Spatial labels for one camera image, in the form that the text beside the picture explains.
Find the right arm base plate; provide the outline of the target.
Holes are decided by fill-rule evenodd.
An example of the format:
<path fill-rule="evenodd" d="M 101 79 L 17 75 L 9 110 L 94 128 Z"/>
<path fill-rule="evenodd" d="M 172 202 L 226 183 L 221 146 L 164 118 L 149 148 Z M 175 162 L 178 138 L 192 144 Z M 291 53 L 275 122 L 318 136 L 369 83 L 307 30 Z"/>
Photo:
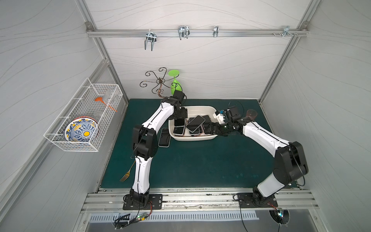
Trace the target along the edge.
<path fill-rule="evenodd" d="M 241 208 L 278 208 L 274 195 L 263 197 L 258 192 L 237 193 L 237 201 Z"/>

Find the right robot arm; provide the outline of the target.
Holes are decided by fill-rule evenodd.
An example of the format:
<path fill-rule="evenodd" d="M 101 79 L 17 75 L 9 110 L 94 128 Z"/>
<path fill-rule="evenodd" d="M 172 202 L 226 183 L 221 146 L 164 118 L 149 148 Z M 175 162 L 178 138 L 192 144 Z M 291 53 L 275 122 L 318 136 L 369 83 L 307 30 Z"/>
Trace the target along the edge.
<path fill-rule="evenodd" d="M 255 186 L 244 201 L 250 201 L 256 207 L 277 207 L 273 202 L 274 194 L 309 172 L 303 146 L 274 135 L 249 117 L 211 123 L 212 134 L 224 136 L 234 131 L 254 140 L 274 158 L 272 173 Z"/>

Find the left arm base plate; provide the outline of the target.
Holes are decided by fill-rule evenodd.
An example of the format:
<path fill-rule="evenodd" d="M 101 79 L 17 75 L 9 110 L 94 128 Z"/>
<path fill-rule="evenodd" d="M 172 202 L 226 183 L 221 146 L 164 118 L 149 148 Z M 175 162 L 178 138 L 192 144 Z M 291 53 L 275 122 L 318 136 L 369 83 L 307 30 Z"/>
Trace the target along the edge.
<path fill-rule="evenodd" d="M 123 197 L 123 210 L 160 210 L 162 209 L 162 194 L 149 194 L 147 203 L 140 203 L 129 194 Z"/>

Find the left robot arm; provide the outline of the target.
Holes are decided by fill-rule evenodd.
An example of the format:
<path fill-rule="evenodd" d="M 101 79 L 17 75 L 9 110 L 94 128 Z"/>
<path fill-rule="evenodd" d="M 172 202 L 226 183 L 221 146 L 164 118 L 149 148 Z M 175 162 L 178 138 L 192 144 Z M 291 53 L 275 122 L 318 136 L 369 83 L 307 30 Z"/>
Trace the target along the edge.
<path fill-rule="evenodd" d="M 129 195 L 142 206 L 147 204 L 149 199 L 151 162 L 158 150 L 157 134 L 168 119 L 185 117 L 186 111 L 182 107 L 184 98 L 183 94 L 178 97 L 165 97 L 147 121 L 133 128 L 135 178 Z"/>

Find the diagonal phone white case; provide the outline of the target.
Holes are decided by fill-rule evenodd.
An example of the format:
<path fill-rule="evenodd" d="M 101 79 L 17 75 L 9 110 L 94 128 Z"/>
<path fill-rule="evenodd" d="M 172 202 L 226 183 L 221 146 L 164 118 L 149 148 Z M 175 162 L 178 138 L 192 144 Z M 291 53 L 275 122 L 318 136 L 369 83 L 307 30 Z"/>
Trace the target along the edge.
<path fill-rule="evenodd" d="M 186 125 L 186 128 L 190 131 L 190 132 L 194 132 L 196 131 L 204 122 L 205 122 L 205 118 L 202 117 L 202 116 L 196 116 L 195 118 L 193 118 L 192 120 L 190 120 L 188 122 L 188 124 Z"/>

